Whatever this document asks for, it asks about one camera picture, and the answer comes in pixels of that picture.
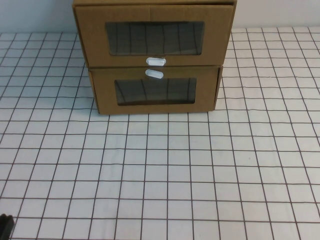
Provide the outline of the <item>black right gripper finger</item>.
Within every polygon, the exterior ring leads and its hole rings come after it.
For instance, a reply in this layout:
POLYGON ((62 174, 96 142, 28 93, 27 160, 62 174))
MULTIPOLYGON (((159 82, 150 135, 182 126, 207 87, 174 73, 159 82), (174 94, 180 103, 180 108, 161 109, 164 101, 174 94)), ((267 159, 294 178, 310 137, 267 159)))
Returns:
POLYGON ((10 235, 14 227, 14 218, 12 215, 7 216, 6 234, 10 235))

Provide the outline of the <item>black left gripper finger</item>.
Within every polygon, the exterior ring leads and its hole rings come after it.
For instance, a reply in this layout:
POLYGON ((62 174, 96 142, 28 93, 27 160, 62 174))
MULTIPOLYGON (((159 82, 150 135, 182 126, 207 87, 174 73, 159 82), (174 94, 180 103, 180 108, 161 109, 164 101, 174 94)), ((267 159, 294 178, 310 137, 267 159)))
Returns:
POLYGON ((6 227, 7 227, 7 215, 2 214, 0 216, 0 237, 1 238, 6 237, 6 227))

